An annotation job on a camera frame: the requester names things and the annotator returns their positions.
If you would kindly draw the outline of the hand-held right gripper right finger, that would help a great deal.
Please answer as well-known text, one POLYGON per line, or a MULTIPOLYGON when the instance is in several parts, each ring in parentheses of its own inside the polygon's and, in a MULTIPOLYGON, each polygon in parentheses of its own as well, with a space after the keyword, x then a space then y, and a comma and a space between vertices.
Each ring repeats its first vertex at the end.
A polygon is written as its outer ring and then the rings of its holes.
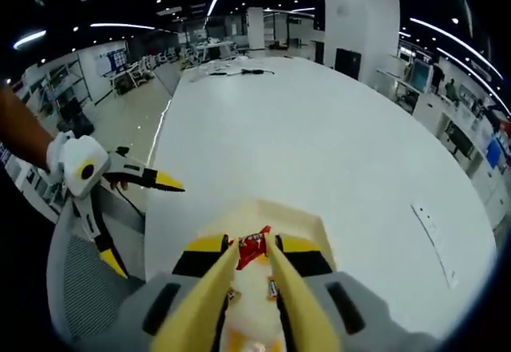
POLYGON ((421 351, 423 334, 398 325, 385 300, 336 271, 319 246, 275 237, 277 303, 290 351, 421 351))

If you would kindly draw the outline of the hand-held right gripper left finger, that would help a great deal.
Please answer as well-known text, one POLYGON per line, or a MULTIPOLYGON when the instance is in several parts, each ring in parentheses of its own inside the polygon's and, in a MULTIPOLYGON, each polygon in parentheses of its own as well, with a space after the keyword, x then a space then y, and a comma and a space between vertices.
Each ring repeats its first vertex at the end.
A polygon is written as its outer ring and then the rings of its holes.
POLYGON ((149 280, 121 305, 116 351, 218 351, 234 272, 226 234, 192 241, 171 272, 149 280))

